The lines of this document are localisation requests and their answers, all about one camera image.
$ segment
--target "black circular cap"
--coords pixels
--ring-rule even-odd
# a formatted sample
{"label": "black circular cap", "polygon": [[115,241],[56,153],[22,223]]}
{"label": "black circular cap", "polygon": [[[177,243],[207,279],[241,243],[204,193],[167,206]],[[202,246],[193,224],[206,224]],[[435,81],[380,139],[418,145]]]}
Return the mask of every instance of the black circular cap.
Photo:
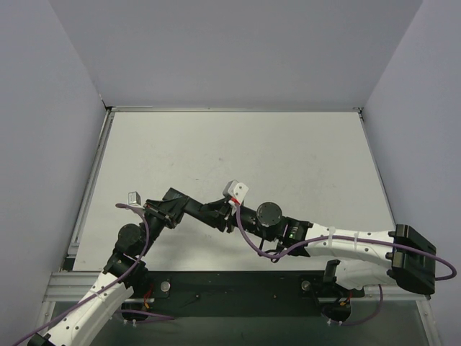
{"label": "black circular cap", "polygon": [[282,220],[282,209],[273,202],[265,202],[258,207],[256,217],[263,227],[275,226]]}

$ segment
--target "screw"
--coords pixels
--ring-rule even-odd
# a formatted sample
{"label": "screw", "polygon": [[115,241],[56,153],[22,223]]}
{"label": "screw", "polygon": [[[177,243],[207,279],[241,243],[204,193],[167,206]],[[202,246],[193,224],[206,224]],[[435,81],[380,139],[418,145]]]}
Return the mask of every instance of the screw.
{"label": "screw", "polygon": [[160,284],[160,290],[162,292],[168,292],[170,290],[170,283],[168,281],[163,281],[161,284]]}
{"label": "screw", "polygon": [[309,281],[303,281],[301,282],[301,288],[303,290],[309,290],[310,289],[310,282]]}

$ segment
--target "purple cable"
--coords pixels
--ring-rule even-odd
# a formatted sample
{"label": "purple cable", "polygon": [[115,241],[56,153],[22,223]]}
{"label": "purple cable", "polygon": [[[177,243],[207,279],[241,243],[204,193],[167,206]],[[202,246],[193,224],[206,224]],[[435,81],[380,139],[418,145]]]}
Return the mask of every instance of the purple cable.
{"label": "purple cable", "polygon": [[369,316],[367,316],[367,317],[365,317],[363,319],[359,319],[358,321],[339,322],[339,321],[335,321],[334,319],[330,319],[328,316],[325,315],[325,307],[327,307],[327,306],[323,307],[322,315],[324,315],[327,319],[329,319],[333,323],[339,324],[340,327],[353,327],[353,326],[358,326],[359,324],[363,324],[365,322],[368,322],[370,319],[374,319],[381,312],[382,305],[384,303],[384,298],[382,296],[382,287],[381,287],[381,285],[378,285],[378,287],[380,288],[380,302],[377,305],[376,310],[374,310],[373,313],[370,314]]}
{"label": "purple cable", "polygon": [[160,314],[153,314],[151,312],[146,312],[146,311],[138,311],[138,310],[116,310],[118,313],[130,313],[130,314],[140,314],[140,315],[146,315],[150,317],[156,317],[158,319],[154,320],[145,320],[145,321],[136,321],[136,324],[147,324],[147,323],[152,323],[152,322],[160,322],[160,321],[171,321],[174,319],[173,316],[167,316],[167,315],[160,315]]}
{"label": "purple cable", "polygon": [[[242,221],[241,221],[241,214],[240,214],[240,206],[239,205],[237,205],[237,217],[236,217],[236,219],[237,219],[238,229],[240,230],[240,233],[242,234],[243,238],[248,243],[248,245],[254,251],[256,251],[260,256],[270,258],[270,259],[279,259],[279,258],[282,258],[282,257],[286,256],[287,254],[289,254],[291,251],[293,251],[294,249],[296,249],[298,247],[305,247],[309,243],[313,243],[313,242],[321,241],[321,240],[329,240],[330,239],[329,236],[318,236],[316,238],[312,238],[312,239],[309,239],[309,240],[300,241],[299,243],[296,243],[296,244],[292,245],[288,249],[283,250],[279,254],[267,254],[266,252],[260,250],[255,244],[253,244],[253,242],[250,240],[250,238],[246,234],[245,229],[243,228],[243,225],[242,225]],[[449,275],[440,276],[438,278],[435,278],[436,281],[449,280],[449,279],[454,278],[457,275],[457,271],[456,271],[455,266],[452,265],[451,263],[449,263],[448,261],[446,261],[445,259],[440,258],[438,256],[435,256],[433,254],[429,254],[428,252],[421,251],[419,249],[414,249],[413,247],[407,247],[406,245],[401,245],[401,244],[394,244],[394,243],[390,243],[389,241],[371,240],[371,239],[363,239],[363,238],[355,239],[352,236],[334,236],[333,235],[332,239],[358,241],[360,243],[378,244],[378,245],[384,245],[384,246],[387,246],[387,247],[395,247],[397,249],[403,249],[403,250],[406,250],[406,251],[414,252],[415,254],[420,254],[421,256],[428,257],[431,260],[435,260],[437,262],[442,263],[443,265],[446,265],[452,271],[452,273],[449,274]]]}
{"label": "purple cable", "polygon": [[138,214],[141,219],[143,220],[144,222],[144,226],[146,228],[146,245],[144,245],[144,248],[143,248],[143,251],[141,251],[141,253],[139,254],[138,258],[136,259],[136,261],[133,263],[133,265],[128,268],[128,270],[126,272],[124,272],[118,279],[112,281],[109,285],[107,285],[106,287],[102,288],[101,290],[98,290],[97,293],[94,293],[92,295],[90,295],[88,298],[85,298],[84,300],[82,301],[79,301],[76,305],[72,306],[71,308],[69,308],[68,310],[64,311],[62,314],[58,315],[57,317],[55,317],[54,319],[52,319],[51,321],[49,321],[48,323],[45,323],[44,325],[42,325],[41,327],[38,327],[37,329],[31,331],[29,334],[25,335],[24,337],[22,337],[20,340],[16,341],[12,346],[19,346],[22,342],[24,342],[25,340],[29,339],[30,337],[34,336],[35,334],[37,334],[39,331],[41,331],[42,329],[44,328],[47,328],[49,327],[50,325],[54,324],[54,323],[57,323],[59,322],[61,319],[63,319],[64,317],[66,317],[69,313],[71,313],[72,311],[74,311],[75,309],[79,308],[80,306],[84,305],[85,303],[88,303],[91,299],[93,299],[94,297],[96,297],[97,295],[103,293],[104,291],[108,290],[109,288],[113,287],[114,285],[116,285],[118,282],[122,281],[123,279],[125,279],[133,269],[135,269],[136,265],[138,265],[138,263],[141,261],[141,258],[144,256],[144,254],[146,254],[146,251],[147,251],[147,247],[148,247],[148,244],[149,244],[149,225],[147,224],[147,220],[144,218],[144,215],[143,215],[143,212],[138,210],[137,208],[134,208],[130,205],[127,205],[127,204],[123,204],[123,203],[117,203],[115,205],[117,208],[124,208],[124,209],[130,209],[132,212]]}

